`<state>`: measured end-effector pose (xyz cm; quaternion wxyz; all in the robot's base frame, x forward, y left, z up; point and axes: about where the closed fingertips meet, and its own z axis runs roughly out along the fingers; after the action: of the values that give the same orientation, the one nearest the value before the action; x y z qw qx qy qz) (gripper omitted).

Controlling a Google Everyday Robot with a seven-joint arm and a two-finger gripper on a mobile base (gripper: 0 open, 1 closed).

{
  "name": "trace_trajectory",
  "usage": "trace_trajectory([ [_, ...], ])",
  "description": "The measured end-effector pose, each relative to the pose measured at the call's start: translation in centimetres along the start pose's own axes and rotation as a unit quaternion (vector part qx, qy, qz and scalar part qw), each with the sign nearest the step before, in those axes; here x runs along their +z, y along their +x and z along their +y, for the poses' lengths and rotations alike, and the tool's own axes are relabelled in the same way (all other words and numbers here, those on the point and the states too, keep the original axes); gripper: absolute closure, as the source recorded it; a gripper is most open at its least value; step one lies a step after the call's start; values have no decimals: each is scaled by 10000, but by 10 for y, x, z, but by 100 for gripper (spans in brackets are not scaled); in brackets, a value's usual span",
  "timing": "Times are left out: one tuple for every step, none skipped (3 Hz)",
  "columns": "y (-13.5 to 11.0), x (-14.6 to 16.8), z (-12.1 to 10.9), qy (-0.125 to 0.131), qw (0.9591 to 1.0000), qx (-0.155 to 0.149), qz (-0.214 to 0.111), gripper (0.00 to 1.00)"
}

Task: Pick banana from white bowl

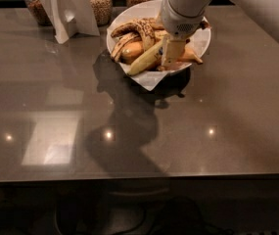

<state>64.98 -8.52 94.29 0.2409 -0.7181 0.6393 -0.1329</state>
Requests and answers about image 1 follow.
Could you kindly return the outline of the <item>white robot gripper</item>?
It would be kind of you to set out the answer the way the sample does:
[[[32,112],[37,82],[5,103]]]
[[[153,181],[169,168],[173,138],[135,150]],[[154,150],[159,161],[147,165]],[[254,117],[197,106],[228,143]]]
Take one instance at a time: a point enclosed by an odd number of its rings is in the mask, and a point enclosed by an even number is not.
[[[162,0],[160,17],[169,35],[163,38],[162,65],[173,65],[183,54],[185,38],[193,35],[212,0]]]

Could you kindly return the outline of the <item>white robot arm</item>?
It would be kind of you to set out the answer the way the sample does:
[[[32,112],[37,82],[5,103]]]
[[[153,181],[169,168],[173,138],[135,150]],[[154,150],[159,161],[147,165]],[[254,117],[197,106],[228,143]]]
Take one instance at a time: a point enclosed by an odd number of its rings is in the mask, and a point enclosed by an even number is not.
[[[169,36],[163,42],[162,64],[183,53],[185,40],[200,27],[212,0],[162,0],[161,20]],[[230,0],[279,43],[279,0]]]

